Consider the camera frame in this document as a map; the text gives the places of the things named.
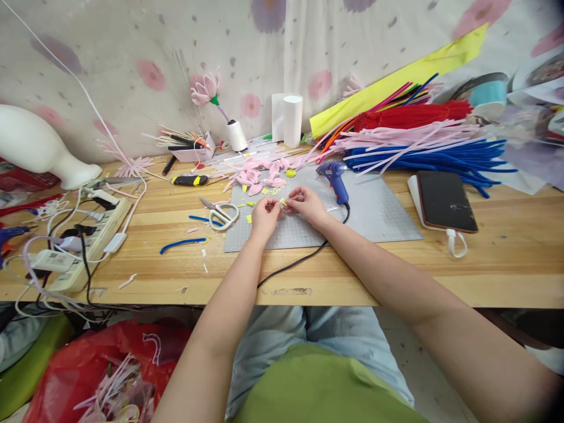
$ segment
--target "thigh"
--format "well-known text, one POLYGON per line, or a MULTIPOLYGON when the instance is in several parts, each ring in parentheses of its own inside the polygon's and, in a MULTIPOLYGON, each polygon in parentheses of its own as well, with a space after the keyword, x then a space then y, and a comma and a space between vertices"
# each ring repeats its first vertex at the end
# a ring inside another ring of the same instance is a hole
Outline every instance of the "thigh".
POLYGON ((288 347, 306 342, 302 307, 254 306, 233 363, 227 417, 233 418, 251 388, 288 347))
POLYGON ((372 307, 306 307, 305 313, 309 342, 357 359, 413 406, 413 395, 372 307))

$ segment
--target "green shirt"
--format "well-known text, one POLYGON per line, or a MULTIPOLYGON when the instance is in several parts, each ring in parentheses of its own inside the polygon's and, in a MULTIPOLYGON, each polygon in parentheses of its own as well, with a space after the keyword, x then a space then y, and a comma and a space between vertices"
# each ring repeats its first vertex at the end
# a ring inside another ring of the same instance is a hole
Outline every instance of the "green shirt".
POLYGON ((296 345, 251 389, 234 423, 427 422, 358 360, 296 345))

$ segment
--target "hand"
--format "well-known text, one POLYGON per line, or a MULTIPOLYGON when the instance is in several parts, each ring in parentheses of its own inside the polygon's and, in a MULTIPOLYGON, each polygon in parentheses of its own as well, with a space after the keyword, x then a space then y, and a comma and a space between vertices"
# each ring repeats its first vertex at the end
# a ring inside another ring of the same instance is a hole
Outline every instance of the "hand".
POLYGON ((308 187, 294 188, 286 199, 286 204, 288 205, 284 208, 286 213, 300 213, 313 227, 319 226, 327 219, 332 219, 321 199, 308 187))
POLYGON ((256 203, 253 208, 253 228, 250 237, 266 244, 276 228, 276 221, 281 211, 280 202, 271 197, 265 197, 256 203))

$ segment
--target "yellow paper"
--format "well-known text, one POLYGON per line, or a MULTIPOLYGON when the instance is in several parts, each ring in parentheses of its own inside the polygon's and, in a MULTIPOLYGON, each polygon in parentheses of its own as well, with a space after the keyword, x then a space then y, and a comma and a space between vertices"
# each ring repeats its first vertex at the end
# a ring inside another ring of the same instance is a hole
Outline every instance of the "yellow paper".
POLYGON ((437 72, 442 76, 474 60, 480 55, 480 47, 487 29, 488 24, 483 24, 442 49, 374 82, 348 99, 313 116, 310 119, 313 138, 319 138, 344 120, 373 108, 406 82, 423 84, 437 72))

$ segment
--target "floor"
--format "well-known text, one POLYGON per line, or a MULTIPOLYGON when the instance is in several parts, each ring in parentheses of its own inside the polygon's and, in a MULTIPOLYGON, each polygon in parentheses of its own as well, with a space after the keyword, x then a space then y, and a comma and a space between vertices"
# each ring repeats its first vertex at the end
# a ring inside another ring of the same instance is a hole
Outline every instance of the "floor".
POLYGON ((415 397, 415 409, 432 423, 477 422, 407 325, 389 309, 374 311, 415 397))

